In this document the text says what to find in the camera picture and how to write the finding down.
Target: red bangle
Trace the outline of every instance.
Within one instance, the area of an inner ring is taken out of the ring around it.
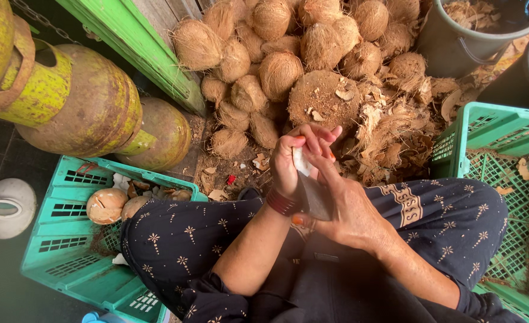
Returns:
[[[286,217],[292,216],[301,210],[299,203],[282,196],[274,187],[268,191],[266,202],[273,210]]]

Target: bucket handle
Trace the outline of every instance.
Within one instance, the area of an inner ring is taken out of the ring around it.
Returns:
[[[480,65],[495,65],[500,60],[500,58],[502,58],[502,56],[505,53],[505,50],[508,49],[508,47],[510,46],[510,42],[508,42],[508,44],[504,48],[500,49],[496,57],[490,60],[486,60],[486,59],[479,59],[478,57],[476,57],[476,55],[472,54],[472,52],[468,49],[468,46],[466,46],[466,42],[464,41],[464,38],[462,36],[458,37],[458,42],[460,43],[460,46],[462,47],[464,52],[468,55],[468,57],[472,61]]]

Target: person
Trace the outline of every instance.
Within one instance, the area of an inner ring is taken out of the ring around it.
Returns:
[[[502,243],[502,196],[460,178],[363,187],[333,165],[341,131],[282,136],[266,199],[147,202],[123,223],[125,259],[183,322],[524,322],[470,291]],[[293,147],[328,188],[332,221],[299,212]]]

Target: green plastic crate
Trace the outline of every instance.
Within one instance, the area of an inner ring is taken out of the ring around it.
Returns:
[[[88,162],[98,167],[77,173]],[[120,250],[120,221],[97,225],[85,213],[91,194],[113,186],[114,173],[186,188],[193,192],[192,201],[208,201],[193,183],[101,158],[62,156],[39,209],[21,273],[121,318],[137,323],[162,322],[166,307],[129,267],[114,265],[111,260],[115,256],[104,255]]]
[[[529,156],[529,110],[471,102],[436,138],[430,176],[513,187],[504,195],[510,212],[507,232],[485,274],[491,282],[478,284],[475,291],[495,292],[529,321],[529,182],[516,169],[521,156]]]

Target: grey bucket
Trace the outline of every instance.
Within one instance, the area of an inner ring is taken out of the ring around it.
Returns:
[[[526,3],[529,12],[529,0],[488,1],[502,14],[498,34],[480,33],[458,25],[442,8],[452,1],[433,0],[416,41],[416,51],[426,59],[428,76],[459,78],[480,65],[493,65],[512,40],[529,33],[529,15],[525,14]]]

